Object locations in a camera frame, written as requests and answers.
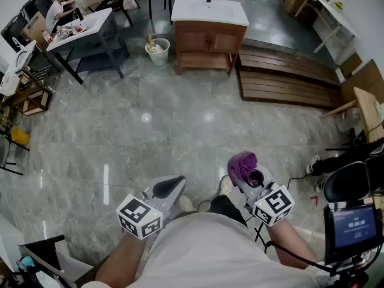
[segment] wooden pallet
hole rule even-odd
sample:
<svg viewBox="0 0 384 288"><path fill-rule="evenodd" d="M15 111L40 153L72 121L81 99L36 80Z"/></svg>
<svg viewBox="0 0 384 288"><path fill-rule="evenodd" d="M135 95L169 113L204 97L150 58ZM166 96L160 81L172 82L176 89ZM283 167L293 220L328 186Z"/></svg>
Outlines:
<svg viewBox="0 0 384 288"><path fill-rule="evenodd" d="M243 100L326 109L343 104L335 71L302 57L270 50L242 49L238 77Z"/></svg>

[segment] yellow bucket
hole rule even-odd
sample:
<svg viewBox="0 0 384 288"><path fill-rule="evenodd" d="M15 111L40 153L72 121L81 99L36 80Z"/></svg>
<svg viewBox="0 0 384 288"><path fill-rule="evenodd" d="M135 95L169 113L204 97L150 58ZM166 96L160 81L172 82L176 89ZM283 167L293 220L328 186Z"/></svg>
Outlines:
<svg viewBox="0 0 384 288"><path fill-rule="evenodd" d="M28 145L29 135L27 135L19 127L15 127L12 131L12 141L14 141L18 144L21 144L21 145Z"/></svg>

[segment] white shirt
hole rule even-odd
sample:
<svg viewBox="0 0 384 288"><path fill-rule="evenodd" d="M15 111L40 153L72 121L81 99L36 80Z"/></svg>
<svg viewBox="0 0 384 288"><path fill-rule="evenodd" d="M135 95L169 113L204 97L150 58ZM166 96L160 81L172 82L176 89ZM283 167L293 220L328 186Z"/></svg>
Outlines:
<svg viewBox="0 0 384 288"><path fill-rule="evenodd" d="M241 223L198 213L172 221L155 240L142 276L130 288L313 288L307 271L271 261ZM109 288L91 282L83 288Z"/></svg>
<svg viewBox="0 0 384 288"><path fill-rule="evenodd" d="M51 5L47 13L46 28L48 32L52 33L53 29L55 28L55 25L59 21L58 14L63 12L64 12L64 7L60 5L59 2L56 0Z"/></svg>

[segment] small wooden cabinet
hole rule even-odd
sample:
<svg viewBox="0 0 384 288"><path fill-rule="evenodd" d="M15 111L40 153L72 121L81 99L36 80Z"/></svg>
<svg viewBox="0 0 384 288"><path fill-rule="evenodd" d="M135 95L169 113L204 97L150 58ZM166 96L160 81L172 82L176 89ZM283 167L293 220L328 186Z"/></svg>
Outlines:
<svg viewBox="0 0 384 288"><path fill-rule="evenodd" d="M178 21L176 51L178 69L233 69L246 26L217 22Z"/></svg>

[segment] cabinet door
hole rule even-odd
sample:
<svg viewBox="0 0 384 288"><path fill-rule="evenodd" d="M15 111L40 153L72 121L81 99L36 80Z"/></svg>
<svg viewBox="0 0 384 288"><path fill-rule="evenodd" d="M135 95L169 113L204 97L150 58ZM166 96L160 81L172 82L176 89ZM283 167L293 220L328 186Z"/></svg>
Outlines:
<svg viewBox="0 0 384 288"><path fill-rule="evenodd" d="M207 52L209 47L209 29L178 28L178 51Z"/></svg>
<svg viewBox="0 0 384 288"><path fill-rule="evenodd" d="M209 52L238 53L244 32L231 30L211 30Z"/></svg>

